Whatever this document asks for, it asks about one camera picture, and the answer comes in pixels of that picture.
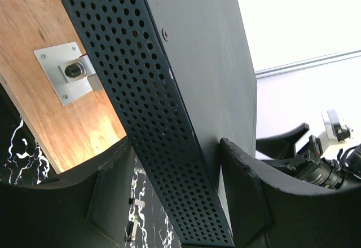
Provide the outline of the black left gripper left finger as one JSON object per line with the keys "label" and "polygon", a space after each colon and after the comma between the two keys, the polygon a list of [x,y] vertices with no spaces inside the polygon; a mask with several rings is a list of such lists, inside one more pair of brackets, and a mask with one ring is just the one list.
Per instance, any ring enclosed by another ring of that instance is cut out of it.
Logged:
{"label": "black left gripper left finger", "polygon": [[1,182],[2,247],[123,247],[135,152],[123,138],[37,185]]}

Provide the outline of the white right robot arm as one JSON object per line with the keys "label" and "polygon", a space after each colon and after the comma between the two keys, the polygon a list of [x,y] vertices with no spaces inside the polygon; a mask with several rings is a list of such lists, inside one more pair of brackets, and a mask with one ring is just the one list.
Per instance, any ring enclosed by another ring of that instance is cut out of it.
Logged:
{"label": "white right robot arm", "polygon": [[339,190],[360,185],[360,179],[347,172],[341,159],[322,157],[321,140],[314,135],[296,151],[298,142],[309,131],[309,125],[300,124],[286,133],[256,140],[256,150],[268,157],[264,163],[307,183]]}

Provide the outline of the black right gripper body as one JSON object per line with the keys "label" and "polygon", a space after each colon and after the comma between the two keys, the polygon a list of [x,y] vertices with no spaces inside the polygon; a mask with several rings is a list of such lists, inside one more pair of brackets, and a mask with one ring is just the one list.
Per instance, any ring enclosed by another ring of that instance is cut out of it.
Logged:
{"label": "black right gripper body", "polygon": [[288,175],[309,175],[321,164],[322,154],[320,139],[311,135],[309,141],[297,152],[296,158],[287,160],[284,172]]}

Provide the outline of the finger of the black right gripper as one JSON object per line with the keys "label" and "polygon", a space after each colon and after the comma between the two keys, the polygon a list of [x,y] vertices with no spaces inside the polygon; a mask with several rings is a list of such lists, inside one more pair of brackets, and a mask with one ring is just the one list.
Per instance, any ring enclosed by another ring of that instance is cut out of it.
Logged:
{"label": "finger of the black right gripper", "polygon": [[302,123],[295,129],[283,134],[274,135],[256,140],[256,151],[274,160],[295,158],[296,142],[298,142],[308,131],[309,125]]}

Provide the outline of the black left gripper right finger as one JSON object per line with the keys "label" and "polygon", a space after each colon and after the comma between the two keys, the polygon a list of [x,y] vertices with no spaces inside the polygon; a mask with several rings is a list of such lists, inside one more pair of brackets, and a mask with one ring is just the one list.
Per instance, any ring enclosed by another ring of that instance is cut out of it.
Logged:
{"label": "black left gripper right finger", "polygon": [[220,141],[236,247],[359,247],[360,188],[332,190],[288,176]]}

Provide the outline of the dark grey network switch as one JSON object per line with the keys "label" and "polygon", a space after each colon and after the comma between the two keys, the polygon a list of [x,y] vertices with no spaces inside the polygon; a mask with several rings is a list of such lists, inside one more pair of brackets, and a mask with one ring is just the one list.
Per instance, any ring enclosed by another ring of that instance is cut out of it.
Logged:
{"label": "dark grey network switch", "polygon": [[234,247],[219,142],[255,152],[257,84],[237,0],[61,0],[184,245]]}

